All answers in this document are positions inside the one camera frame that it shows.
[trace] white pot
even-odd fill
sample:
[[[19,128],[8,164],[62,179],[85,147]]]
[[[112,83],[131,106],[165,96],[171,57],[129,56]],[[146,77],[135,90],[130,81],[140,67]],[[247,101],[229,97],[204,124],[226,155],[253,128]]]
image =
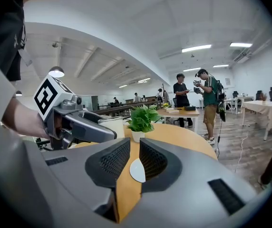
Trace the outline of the white pot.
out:
[[[133,139],[136,143],[140,142],[140,138],[144,138],[145,137],[145,133],[144,132],[134,132],[132,131],[132,136]]]

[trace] gray wood floor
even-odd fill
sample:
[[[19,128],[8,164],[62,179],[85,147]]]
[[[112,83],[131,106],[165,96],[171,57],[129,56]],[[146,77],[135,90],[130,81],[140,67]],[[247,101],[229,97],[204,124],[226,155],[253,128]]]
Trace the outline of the gray wood floor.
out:
[[[201,113],[199,117],[198,134],[202,135],[207,133],[207,129],[203,123],[204,111],[201,109],[198,110]],[[272,157],[272,131],[269,131],[267,141],[264,141],[263,137],[267,125],[267,117],[259,114],[258,123],[255,124],[255,116],[255,113],[247,112],[245,126],[243,127],[243,115],[235,115],[227,111],[226,122],[222,123],[221,139],[218,145],[220,150],[218,160],[228,169],[232,170],[232,172],[235,172],[236,169],[235,174],[248,180],[259,193],[262,189],[257,182],[258,177],[264,172],[265,167]],[[214,126],[214,137],[216,141],[220,127],[220,117],[216,116]],[[248,138],[243,142],[242,158],[237,166],[241,155],[241,143],[243,138],[247,136],[247,132]]]

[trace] brown shorts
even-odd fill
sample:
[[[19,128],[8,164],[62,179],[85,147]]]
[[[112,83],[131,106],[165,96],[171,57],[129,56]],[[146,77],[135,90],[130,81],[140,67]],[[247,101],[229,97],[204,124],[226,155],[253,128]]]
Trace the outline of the brown shorts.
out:
[[[212,124],[214,127],[214,118],[216,115],[217,105],[209,104],[204,107],[204,123],[205,124]]]

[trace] black t-shirt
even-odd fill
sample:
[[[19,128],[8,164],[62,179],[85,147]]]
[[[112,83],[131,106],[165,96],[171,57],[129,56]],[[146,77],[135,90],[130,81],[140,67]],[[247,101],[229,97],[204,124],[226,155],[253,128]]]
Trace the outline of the black t-shirt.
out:
[[[187,87],[185,86],[184,83],[182,83],[182,84],[176,83],[175,85],[173,85],[174,94],[176,92],[182,92],[182,91],[185,91],[185,90],[187,90]],[[177,100],[177,106],[178,107],[184,106],[184,105],[189,105],[189,100],[188,100],[187,94],[177,95],[176,100]]]
[[[9,81],[20,80],[25,41],[23,0],[0,0],[0,69]]]

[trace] ceiling light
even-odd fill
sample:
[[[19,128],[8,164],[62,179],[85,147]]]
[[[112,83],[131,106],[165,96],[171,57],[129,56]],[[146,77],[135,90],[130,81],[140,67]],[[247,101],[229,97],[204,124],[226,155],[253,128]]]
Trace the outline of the ceiling light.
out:
[[[149,80],[149,79],[151,79],[151,78],[142,79],[142,80],[139,80],[138,82],[146,81],[146,80]]]
[[[59,66],[53,66],[50,70],[49,70],[49,75],[54,77],[54,78],[60,78],[64,76],[64,71],[61,67]]]
[[[196,67],[196,68],[190,68],[190,69],[186,69],[184,70],[184,72],[187,72],[187,71],[193,71],[193,70],[199,70],[201,69],[200,67]]]
[[[190,47],[190,48],[185,48],[182,50],[182,52],[187,52],[187,51],[195,51],[195,50],[200,50],[200,49],[206,49],[210,48],[212,45],[205,45],[205,46],[199,46],[199,47]]]
[[[18,91],[16,92],[16,96],[22,96],[22,92],[21,92],[20,90],[18,90]]]
[[[213,67],[227,67],[227,66],[229,66],[229,64],[225,64],[225,65],[215,65],[215,66],[213,66]]]
[[[231,43],[231,47],[239,47],[239,48],[249,48],[252,46],[252,44],[249,43]]]

